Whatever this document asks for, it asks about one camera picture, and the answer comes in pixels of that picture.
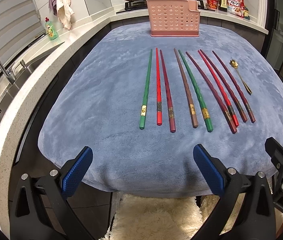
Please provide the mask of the maroon chopstick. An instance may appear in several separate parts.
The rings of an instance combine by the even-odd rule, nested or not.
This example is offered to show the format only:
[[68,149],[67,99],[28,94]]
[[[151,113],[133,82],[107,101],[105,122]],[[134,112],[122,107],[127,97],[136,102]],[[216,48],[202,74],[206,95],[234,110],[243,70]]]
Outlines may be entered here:
[[195,67],[197,68],[197,70],[199,71],[199,73],[201,74],[201,76],[203,77],[203,79],[205,80],[206,84],[208,85],[208,87],[210,88],[214,98],[216,99],[218,105],[220,106],[220,109],[222,111],[222,113],[224,114],[224,117],[228,123],[228,126],[231,130],[231,132],[233,134],[235,134],[237,132],[237,128],[235,126],[235,123],[227,109],[227,107],[225,106],[225,104],[223,103],[221,97],[219,96],[217,90],[214,88],[214,86],[212,85],[212,83],[210,82],[210,80],[208,79],[208,77],[206,76],[206,74],[202,71],[201,67],[198,65],[198,63],[193,59],[193,57],[186,51],[185,52],[186,55],[189,57],[189,59],[192,61],[192,63],[195,65]]

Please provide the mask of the bright red chopstick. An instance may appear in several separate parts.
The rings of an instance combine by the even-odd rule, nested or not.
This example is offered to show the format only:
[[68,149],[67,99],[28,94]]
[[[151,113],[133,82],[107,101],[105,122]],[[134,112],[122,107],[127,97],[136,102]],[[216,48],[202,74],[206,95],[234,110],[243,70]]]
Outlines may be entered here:
[[198,50],[198,53],[201,55],[203,61],[205,62],[206,66],[208,67],[212,77],[214,78],[214,80],[216,82],[216,85],[218,86],[218,88],[219,88],[219,90],[221,92],[221,95],[222,95],[222,97],[224,99],[225,105],[226,105],[226,107],[228,109],[228,112],[229,112],[229,114],[231,116],[231,119],[233,120],[233,123],[234,123],[235,127],[238,127],[239,123],[238,123],[238,119],[236,117],[236,114],[235,114],[235,112],[233,110],[233,106],[231,105],[231,102],[230,102],[230,100],[229,100],[229,98],[227,96],[227,93],[224,91],[224,88],[221,85],[219,78],[217,77],[216,73],[212,69],[211,64],[209,63],[207,58],[204,56],[204,54],[200,50]]
[[162,125],[162,110],[161,110],[161,87],[160,87],[160,68],[159,68],[159,53],[156,48],[156,87],[157,87],[157,125]]

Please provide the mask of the dark red chopstick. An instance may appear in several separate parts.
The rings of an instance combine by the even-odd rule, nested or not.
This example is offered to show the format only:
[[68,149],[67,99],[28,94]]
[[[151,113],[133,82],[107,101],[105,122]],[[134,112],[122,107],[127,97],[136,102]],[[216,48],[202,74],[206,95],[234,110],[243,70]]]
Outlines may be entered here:
[[168,77],[167,77],[167,71],[166,71],[166,66],[165,66],[165,61],[164,61],[162,50],[159,50],[159,53],[160,53],[161,65],[162,65],[163,76],[164,76],[164,84],[165,84],[165,91],[166,91],[166,101],[167,101],[167,110],[168,110],[168,116],[169,116],[170,132],[174,133],[176,131],[176,124],[175,124],[175,120],[174,120],[174,112],[173,112],[173,104],[172,104],[169,80],[168,80]]
[[233,90],[231,89],[231,87],[229,86],[229,84],[227,83],[226,79],[224,78],[224,76],[221,74],[221,72],[219,71],[219,69],[215,66],[215,64],[209,59],[209,57],[206,55],[206,53],[202,50],[200,50],[200,52],[205,56],[205,58],[209,61],[210,65],[214,68],[214,71],[217,73],[217,75],[219,76],[219,78],[221,79],[221,81],[223,82],[223,84],[225,85],[227,91],[229,92],[229,95],[231,96],[231,98],[233,99],[233,102],[235,104],[235,106],[237,107],[237,110],[243,120],[243,122],[247,122],[248,118],[239,102],[239,100],[237,99],[236,95],[234,94]]

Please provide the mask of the green chopstick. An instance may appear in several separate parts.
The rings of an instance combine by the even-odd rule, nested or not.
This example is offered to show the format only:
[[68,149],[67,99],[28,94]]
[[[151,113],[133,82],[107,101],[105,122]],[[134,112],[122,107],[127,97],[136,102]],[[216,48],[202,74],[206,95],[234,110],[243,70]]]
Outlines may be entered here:
[[186,67],[186,71],[188,72],[188,75],[190,77],[190,80],[191,80],[191,83],[193,85],[193,88],[195,90],[195,93],[196,93],[196,96],[197,96],[197,99],[198,99],[198,102],[199,102],[199,105],[200,105],[200,108],[201,108],[201,112],[202,112],[202,115],[203,115],[203,119],[204,119],[204,122],[205,122],[205,126],[206,126],[206,129],[208,132],[212,132],[214,130],[213,128],[213,125],[212,125],[212,122],[211,122],[211,118],[210,118],[210,115],[209,115],[209,111],[206,107],[206,104],[205,104],[205,101],[203,99],[203,96],[202,96],[202,93],[201,93],[201,90],[196,82],[196,79],[183,55],[183,53],[181,52],[181,50],[179,49],[178,50],[182,60],[183,60],[183,63]]
[[153,50],[151,49],[149,59],[148,59],[144,94],[143,94],[143,98],[142,98],[141,117],[140,117],[140,120],[139,120],[139,128],[140,129],[145,128],[145,122],[146,122],[146,111],[147,111],[147,102],[148,102],[148,93],[149,93],[150,75],[151,75],[151,66],[152,66],[152,54],[153,54]]

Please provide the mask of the brown chopstick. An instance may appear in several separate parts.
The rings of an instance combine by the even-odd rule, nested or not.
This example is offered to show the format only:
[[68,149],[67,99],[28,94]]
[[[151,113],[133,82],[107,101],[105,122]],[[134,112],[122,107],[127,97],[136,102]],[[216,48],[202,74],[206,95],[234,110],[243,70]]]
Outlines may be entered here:
[[182,77],[182,81],[183,81],[183,85],[184,85],[184,89],[185,89],[185,93],[186,93],[186,99],[187,99],[187,102],[188,102],[191,123],[192,123],[193,128],[197,128],[198,127],[198,120],[197,120],[196,110],[195,110],[195,106],[193,104],[193,99],[192,99],[192,96],[191,96],[190,88],[189,88],[189,85],[188,85],[188,81],[186,79],[181,60],[178,56],[178,51],[177,51],[176,48],[174,48],[173,50],[174,50],[174,54],[175,54],[176,59],[177,59],[177,63],[178,63],[178,66],[179,66],[180,74],[181,74],[181,77]]

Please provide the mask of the gold flower spoon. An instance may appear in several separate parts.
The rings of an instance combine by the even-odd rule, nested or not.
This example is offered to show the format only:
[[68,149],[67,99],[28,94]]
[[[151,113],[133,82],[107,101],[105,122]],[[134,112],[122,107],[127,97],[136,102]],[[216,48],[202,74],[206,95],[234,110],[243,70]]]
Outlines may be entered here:
[[229,64],[236,70],[240,80],[242,81],[246,91],[248,92],[249,95],[252,95],[252,90],[250,89],[250,87],[246,84],[246,82],[244,81],[244,79],[242,78],[239,70],[238,70],[238,63],[235,60],[230,60]]

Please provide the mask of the purple-red chopstick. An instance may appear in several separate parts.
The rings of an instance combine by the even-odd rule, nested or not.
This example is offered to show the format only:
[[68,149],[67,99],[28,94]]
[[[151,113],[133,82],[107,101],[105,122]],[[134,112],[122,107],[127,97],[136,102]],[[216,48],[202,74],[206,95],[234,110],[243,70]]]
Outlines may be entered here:
[[212,53],[216,57],[216,59],[218,60],[219,64],[221,65],[221,67],[223,68],[223,70],[225,71],[227,76],[229,77],[229,80],[233,84],[233,87],[237,91],[237,95],[240,97],[240,99],[238,99],[238,97],[237,97],[237,95],[235,93],[234,94],[236,95],[237,99],[239,100],[239,102],[240,102],[240,104],[241,104],[241,106],[242,106],[242,108],[243,108],[247,118],[250,120],[251,123],[255,123],[256,122],[256,118],[255,118],[255,116],[253,114],[253,111],[252,111],[252,109],[250,107],[250,104],[249,104],[248,100],[246,99],[246,97],[244,96],[244,93],[242,92],[242,89],[238,85],[237,81],[235,80],[233,74],[230,72],[228,67],[225,65],[225,63],[222,61],[222,59],[217,55],[217,53],[214,50],[212,51]]

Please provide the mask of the white fluffy rug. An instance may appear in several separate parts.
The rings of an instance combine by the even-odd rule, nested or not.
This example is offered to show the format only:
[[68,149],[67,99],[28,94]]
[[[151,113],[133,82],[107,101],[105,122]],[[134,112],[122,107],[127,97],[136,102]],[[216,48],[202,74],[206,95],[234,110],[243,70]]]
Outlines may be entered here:
[[113,224],[102,239],[191,239],[204,224],[219,196],[149,198],[123,194]]

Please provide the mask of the stainless steel sink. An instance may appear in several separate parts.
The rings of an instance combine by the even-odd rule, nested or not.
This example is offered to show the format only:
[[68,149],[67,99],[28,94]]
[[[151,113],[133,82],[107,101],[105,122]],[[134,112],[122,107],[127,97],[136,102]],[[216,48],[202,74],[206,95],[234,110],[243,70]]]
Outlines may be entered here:
[[8,69],[15,76],[13,83],[8,81],[4,74],[0,72],[0,122],[14,97],[30,78],[31,74],[61,44],[63,42],[59,40],[48,42],[43,46],[37,43],[13,58],[7,65]]

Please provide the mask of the chrome sink faucet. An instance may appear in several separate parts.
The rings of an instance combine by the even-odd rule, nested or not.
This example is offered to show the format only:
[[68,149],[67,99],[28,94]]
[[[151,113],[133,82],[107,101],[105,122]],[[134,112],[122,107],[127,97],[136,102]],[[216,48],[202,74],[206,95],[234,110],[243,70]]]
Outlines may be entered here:
[[3,65],[3,63],[0,61],[0,70],[3,73],[3,75],[6,77],[6,79],[11,83],[14,84],[16,81],[16,76],[14,72],[9,68],[6,69]]

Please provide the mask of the blue plush table mat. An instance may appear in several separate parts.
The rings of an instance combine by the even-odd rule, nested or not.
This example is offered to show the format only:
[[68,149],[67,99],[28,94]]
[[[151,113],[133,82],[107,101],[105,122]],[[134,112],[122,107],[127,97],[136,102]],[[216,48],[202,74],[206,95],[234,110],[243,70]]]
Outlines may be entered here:
[[[162,50],[169,80],[176,131],[170,132],[163,69],[159,53],[162,125],[157,125],[156,48]],[[214,130],[208,132],[183,60],[183,70],[195,106],[193,128],[174,48],[183,53],[201,90]],[[150,50],[152,66],[145,128],[139,128]],[[205,80],[186,51],[211,79],[198,53],[202,50],[225,76],[213,55],[238,70],[252,95],[247,100],[256,118],[239,123],[233,134]],[[242,174],[275,167],[265,152],[267,138],[283,146],[283,83],[265,58],[237,33],[203,24],[198,37],[152,37],[147,22],[110,31],[74,72],[50,110],[39,133],[41,153],[56,166],[75,157],[84,146],[93,162],[84,182],[103,191],[122,191],[149,197],[186,197],[210,190],[193,159],[201,144],[227,167]]]

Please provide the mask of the small dark jar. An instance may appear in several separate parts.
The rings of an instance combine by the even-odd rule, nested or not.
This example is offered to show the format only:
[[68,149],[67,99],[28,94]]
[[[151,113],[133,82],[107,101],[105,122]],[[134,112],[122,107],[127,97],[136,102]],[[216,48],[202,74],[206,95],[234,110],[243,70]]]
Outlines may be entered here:
[[249,10],[247,7],[243,8],[243,17],[247,20],[250,20]]

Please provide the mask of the green dish soap bottle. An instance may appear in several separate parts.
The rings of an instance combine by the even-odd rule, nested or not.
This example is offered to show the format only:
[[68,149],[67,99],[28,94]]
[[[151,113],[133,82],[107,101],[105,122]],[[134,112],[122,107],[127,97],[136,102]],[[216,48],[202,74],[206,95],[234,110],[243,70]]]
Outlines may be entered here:
[[58,37],[54,24],[49,20],[49,18],[45,18],[45,28],[50,40],[54,40]]

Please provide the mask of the red cereal bag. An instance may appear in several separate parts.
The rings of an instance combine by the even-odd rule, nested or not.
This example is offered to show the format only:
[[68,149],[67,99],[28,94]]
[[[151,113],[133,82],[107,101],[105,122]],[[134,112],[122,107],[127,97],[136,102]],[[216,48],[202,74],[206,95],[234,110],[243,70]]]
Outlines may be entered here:
[[227,12],[243,17],[244,0],[227,0]]

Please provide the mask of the red snack packet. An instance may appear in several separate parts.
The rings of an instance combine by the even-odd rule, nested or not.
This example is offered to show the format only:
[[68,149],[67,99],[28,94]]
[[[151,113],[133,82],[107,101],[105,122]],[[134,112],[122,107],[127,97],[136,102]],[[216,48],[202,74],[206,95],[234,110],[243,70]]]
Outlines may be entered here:
[[218,0],[206,0],[206,6],[209,9],[217,10],[218,9]]

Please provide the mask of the dark soy sauce bottle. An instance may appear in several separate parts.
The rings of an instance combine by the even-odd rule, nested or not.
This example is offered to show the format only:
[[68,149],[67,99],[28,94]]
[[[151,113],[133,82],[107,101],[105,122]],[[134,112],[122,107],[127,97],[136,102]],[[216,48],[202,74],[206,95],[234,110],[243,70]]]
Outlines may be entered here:
[[228,10],[227,0],[218,0],[218,10],[227,12]]

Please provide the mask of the cream hanging towel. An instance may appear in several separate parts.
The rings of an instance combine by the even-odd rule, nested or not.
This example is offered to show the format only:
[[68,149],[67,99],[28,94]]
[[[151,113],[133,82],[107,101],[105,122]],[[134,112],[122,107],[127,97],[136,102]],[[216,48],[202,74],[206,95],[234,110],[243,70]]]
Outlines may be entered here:
[[71,8],[71,0],[56,0],[56,12],[59,21],[67,30],[72,28],[72,16],[74,11]]

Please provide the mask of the pink perforated utensil holder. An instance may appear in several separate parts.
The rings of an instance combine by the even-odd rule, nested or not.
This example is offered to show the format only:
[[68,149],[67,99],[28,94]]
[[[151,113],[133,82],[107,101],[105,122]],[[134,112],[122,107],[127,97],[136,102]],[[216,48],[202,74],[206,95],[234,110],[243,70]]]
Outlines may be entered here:
[[200,11],[148,9],[152,37],[198,37]]

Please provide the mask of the black gas stove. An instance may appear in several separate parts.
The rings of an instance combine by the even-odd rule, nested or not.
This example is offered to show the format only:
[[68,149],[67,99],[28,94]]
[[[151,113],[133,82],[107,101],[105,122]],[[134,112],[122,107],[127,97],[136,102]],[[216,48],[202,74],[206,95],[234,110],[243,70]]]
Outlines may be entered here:
[[117,14],[123,12],[131,12],[135,10],[151,9],[155,11],[156,9],[167,9],[172,8],[177,9],[190,9],[190,11],[198,10],[197,0],[137,0],[133,2],[125,2],[124,8],[117,11]]

